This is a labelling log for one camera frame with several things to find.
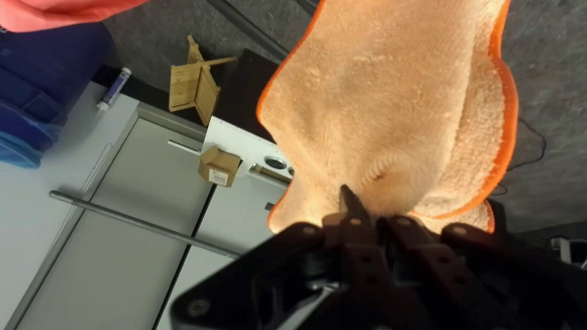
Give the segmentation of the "blue plastic bin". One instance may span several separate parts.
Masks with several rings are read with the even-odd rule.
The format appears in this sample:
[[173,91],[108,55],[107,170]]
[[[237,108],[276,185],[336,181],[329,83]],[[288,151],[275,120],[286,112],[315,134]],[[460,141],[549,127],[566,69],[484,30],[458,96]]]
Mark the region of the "blue plastic bin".
[[40,167],[112,46],[100,22],[0,32],[0,163]]

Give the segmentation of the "white and blue tube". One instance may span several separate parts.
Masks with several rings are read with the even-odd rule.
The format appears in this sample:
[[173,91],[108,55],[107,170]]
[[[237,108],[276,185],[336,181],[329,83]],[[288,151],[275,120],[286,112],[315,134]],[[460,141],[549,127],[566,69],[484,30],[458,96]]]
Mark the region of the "white and blue tube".
[[100,111],[108,111],[121,94],[122,89],[130,79],[131,75],[132,71],[126,67],[123,67],[115,81],[111,84],[108,90],[101,97],[101,100],[97,103],[97,109]]

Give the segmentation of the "peach cloth with orange edge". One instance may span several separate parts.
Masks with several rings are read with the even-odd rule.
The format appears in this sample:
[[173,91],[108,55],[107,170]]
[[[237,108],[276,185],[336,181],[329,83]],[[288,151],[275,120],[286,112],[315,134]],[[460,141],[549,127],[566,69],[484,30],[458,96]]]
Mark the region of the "peach cloth with orange edge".
[[511,0],[321,0],[256,117],[293,167],[268,227],[321,225],[346,185],[375,216],[488,232],[515,148]]

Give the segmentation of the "small bamboo rack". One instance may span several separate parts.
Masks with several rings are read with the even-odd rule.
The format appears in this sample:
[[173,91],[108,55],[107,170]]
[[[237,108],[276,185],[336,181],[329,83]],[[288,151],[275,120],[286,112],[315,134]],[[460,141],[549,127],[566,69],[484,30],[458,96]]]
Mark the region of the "small bamboo rack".
[[216,110],[221,87],[211,73],[213,66],[237,61],[237,57],[205,60],[192,35],[187,35],[188,56],[184,65],[171,66],[168,110],[194,108],[207,127]]

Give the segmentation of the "small cardboard box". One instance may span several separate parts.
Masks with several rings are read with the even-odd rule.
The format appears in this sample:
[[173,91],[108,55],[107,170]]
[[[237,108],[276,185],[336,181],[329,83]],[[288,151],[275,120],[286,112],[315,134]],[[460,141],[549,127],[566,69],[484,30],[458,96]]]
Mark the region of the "small cardboard box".
[[224,152],[217,145],[202,152],[199,156],[199,175],[212,184],[231,187],[241,158],[237,155]]

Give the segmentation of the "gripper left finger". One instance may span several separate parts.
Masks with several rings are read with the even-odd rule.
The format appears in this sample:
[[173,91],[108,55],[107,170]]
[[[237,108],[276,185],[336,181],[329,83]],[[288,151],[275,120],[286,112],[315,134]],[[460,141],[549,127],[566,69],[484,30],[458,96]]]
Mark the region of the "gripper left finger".
[[172,330],[390,330],[390,273],[359,198],[340,188],[333,224],[295,223],[189,288],[171,306]]

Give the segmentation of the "coral pink sweatshirt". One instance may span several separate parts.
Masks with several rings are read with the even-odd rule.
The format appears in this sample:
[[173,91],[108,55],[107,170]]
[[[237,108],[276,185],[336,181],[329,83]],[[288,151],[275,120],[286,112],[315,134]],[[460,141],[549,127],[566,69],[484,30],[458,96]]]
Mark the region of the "coral pink sweatshirt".
[[0,27],[35,32],[100,22],[149,0],[0,0]]

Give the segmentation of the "white cabinet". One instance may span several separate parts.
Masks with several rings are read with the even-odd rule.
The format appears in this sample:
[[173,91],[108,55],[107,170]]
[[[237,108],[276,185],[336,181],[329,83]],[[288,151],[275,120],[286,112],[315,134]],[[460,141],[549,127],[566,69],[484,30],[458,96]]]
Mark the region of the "white cabinet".
[[231,259],[50,197],[58,190],[243,253],[270,236],[285,190],[259,175],[215,187],[196,126],[90,82],[41,167],[0,164],[0,330],[171,330],[170,303]]

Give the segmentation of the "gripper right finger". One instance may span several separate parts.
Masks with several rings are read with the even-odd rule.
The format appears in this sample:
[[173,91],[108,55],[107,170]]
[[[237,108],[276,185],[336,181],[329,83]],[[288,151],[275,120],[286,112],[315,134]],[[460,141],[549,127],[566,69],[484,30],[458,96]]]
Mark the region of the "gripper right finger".
[[377,220],[399,282],[416,282],[440,330],[587,330],[587,271],[511,236],[408,216]]

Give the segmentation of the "grey metal rod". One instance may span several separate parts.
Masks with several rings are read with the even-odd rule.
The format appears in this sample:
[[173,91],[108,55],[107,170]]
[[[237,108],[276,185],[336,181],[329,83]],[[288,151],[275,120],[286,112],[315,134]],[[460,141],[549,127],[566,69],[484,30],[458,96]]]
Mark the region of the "grey metal rod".
[[197,248],[205,249],[206,251],[216,253],[218,255],[222,255],[222,256],[230,258],[230,259],[238,259],[239,257],[241,257],[240,253],[237,253],[237,252],[230,250],[228,248],[220,247],[218,245],[215,245],[215,244],[212,244],[209,242],[204,242],[204,241],[199,240],[195,237],[188,236],[188,235],[182,234],[180,232],[176,232],[176,231],[170,230],[168,228],[149,223],[148,221],[141,220],[136,217],[121,213],[119,211],[115,211],[113,209],[91,203],[90,201],[82,200],[81,198],[71,196],[71,195],[64,193],[64,192],[60,192],[57,190],[51,190],[49,192],[49,196],[52,199],[63,201],[67,204],[75,205],[76,207],[81,207],[82,209],[92,211],[98,215],[104,215],[104,216],[107,216],[111,219],[121,221],[122,223],[130,224],[134,227],[142,228],[144,230],[153,232],[155,234],[159,234],[161,236],[164,236],[164,237],[167,237],[170,239],[174,239],[178,242],[183,242],[183,243],[188,244],[190,246],[195,246]]

